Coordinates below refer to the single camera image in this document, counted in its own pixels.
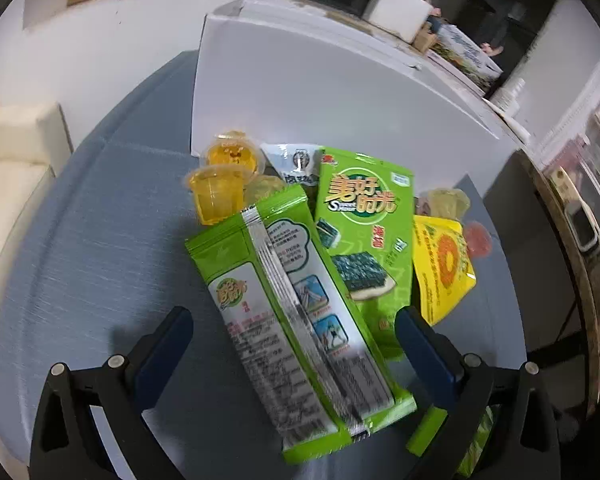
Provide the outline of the white foam box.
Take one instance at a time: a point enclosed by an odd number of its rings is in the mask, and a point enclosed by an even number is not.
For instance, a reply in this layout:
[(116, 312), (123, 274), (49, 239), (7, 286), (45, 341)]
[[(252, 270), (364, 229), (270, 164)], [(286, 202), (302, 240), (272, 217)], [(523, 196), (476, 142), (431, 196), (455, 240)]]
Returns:
[(433, 8), (425, 0), (370, 0), (363, 20), (411, 44)]

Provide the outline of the blue grey table mat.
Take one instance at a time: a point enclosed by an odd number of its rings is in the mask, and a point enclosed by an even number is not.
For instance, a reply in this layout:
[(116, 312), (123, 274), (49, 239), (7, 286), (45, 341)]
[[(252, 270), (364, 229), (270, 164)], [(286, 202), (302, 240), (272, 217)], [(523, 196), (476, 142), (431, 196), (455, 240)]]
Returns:
[(147, 77), (80, 144), (16, 255), (0, 307), (0, 439), (26, 462), (50, 367), (99, 366), (130, 351), (175, 306), (194, 336), (146, 415), (189, 479), (402, 479), (415, 465), (411, 414), (299, 466), (280, 441), (190, 260), (197, 231), (184, 177), (197, 55)]

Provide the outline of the green seaweed pack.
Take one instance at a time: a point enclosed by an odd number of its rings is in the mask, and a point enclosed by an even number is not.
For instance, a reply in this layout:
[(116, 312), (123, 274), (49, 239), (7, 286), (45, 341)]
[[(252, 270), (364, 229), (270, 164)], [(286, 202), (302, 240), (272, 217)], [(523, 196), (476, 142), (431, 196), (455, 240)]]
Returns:
[(322, 246), (300, 185), (186, 248), (282, 437), (286, 463), (337, 452), (416, 410)]
[(411, 304), (414, 176), (393, 162), (323, 148), (318, 235), (387, 360), (403, 356), (394, 321)]

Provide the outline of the orange jelly cup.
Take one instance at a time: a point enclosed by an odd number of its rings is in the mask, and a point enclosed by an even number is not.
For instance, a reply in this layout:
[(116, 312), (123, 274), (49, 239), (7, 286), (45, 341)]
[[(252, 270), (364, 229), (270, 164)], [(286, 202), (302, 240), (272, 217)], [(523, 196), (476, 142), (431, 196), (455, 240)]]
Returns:
[(264, 157), (260, 148), (245, 133), (232, 130), (215, 136), (201, 154), (205, 165), (237, 165), (258, 174), (263, 171)]
[(209, 165), (189, 171), (184, 184), (194, 196), (199, 222), (214, 226), (245, 207), (245, 187), (253, 172), (239, 165)]

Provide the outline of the green seaweed pack front side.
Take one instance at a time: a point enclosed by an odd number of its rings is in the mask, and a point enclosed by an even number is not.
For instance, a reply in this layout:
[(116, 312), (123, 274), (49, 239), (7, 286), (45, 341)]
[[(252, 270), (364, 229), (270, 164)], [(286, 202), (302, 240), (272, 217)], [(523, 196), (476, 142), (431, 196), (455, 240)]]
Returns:
[(318, 235), (387, 360), (403, 356), (394, 321), (411, 304), (414, 176), (393, 162), (323, 148)]

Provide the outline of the clear acrylic organizer shelf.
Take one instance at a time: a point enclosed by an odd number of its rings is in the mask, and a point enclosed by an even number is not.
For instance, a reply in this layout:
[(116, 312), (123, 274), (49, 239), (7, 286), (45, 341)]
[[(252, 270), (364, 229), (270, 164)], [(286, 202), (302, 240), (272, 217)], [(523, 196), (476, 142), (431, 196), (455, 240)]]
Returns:
[(578, 200), (595, 220), (600, 245), (600, 102), (586, 120), (584, 130), (562, 146), (543, 170), (563, 203)]

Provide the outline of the yellow snack pouch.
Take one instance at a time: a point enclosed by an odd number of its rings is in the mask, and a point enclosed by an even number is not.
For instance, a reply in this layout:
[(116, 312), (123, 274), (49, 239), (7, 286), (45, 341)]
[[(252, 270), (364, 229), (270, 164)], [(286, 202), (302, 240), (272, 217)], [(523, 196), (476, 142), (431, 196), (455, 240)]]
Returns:
[(434, 326), (475, 287), (476, 274), (460, 222), (415, 216), (413, 231), (420, 314)]

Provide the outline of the orange jelly cup upper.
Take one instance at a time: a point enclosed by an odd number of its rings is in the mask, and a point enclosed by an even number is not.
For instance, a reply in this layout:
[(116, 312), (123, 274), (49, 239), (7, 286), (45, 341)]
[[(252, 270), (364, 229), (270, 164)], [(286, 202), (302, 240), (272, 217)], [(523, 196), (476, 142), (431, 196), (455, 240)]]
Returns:
[(205, 165), (237, 165), (258, 174), (263, 171), (264, 157), (260, 148), (245, 133), (232, 130), (215, 136), (201, 154)]

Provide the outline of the white cardboard storage box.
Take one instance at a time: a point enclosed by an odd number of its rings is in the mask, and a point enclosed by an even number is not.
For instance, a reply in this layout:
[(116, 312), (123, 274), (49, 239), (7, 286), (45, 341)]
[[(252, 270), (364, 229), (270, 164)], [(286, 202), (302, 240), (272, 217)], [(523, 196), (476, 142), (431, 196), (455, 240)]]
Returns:
[(398, 42), (278, 1), (236, 0), (204, 18), (190, 149), (200, 153), (230, 130), (416, 172), (483, 170), (520, 147), (483, 100)]

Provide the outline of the printed landscape carton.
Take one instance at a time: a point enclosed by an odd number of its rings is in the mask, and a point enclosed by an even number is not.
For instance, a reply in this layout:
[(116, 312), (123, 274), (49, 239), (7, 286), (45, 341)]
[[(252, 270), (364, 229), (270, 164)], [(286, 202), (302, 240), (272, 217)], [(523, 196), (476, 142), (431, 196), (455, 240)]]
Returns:
[(455, 25), (443, 24), (427, 56), (479, 96), (500, 78), (502, 69)]

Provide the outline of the orange jelly cup lower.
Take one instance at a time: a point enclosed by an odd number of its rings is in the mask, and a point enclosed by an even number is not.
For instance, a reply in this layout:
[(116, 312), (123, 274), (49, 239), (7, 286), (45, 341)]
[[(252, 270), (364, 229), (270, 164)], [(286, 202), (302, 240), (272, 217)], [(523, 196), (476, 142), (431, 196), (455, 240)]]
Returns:
[(239, 165), (209, 165), (189, 171), (184, 184), (194, 196), (199, 222), (214, 226), (245, 207), (245, 187), (253, 172)]

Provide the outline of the green seaweed pack back side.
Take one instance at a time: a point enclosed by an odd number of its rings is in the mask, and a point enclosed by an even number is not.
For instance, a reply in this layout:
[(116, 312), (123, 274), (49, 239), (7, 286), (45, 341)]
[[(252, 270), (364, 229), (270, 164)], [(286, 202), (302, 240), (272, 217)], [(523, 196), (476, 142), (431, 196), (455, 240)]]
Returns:
[(300, 185), (186, 248), (282, 437), (286, 463), (337, 452), (416, 410), (322, 246)]

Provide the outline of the pale yellow jelly cup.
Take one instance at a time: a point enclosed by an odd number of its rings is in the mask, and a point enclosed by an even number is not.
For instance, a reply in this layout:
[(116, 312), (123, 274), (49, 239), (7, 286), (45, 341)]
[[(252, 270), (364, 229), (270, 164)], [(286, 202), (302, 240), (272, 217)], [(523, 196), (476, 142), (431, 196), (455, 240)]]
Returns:
[(271, 195), (283, 190), (286, 183), (277, 176), (269, 176), (268, 174), (259, 174), (254, 177), (245, 186), (244, 201), (245, 206), (249, 207), (260, 200), (270, 197)]

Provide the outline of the pale green jelly cup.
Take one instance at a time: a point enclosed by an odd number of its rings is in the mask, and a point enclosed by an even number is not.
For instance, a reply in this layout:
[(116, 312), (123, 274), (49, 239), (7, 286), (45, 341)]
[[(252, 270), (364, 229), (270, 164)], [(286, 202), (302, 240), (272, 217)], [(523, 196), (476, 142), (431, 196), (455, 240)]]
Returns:
[(415, 211), (420, 216), (462, 222), (470, 207), (469, 197), (458, 188), (435, 188), (416, 200)]

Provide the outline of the pink jelly cup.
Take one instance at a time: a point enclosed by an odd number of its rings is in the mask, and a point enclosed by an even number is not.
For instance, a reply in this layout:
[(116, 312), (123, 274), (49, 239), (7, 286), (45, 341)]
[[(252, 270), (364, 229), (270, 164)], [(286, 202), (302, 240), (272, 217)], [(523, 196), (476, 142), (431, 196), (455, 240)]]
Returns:
[(478, 221), (464, 225), (464, 239), (468, 256), (472, 260), (486, 258), (492, 252), (492, 236), (488, 229)]

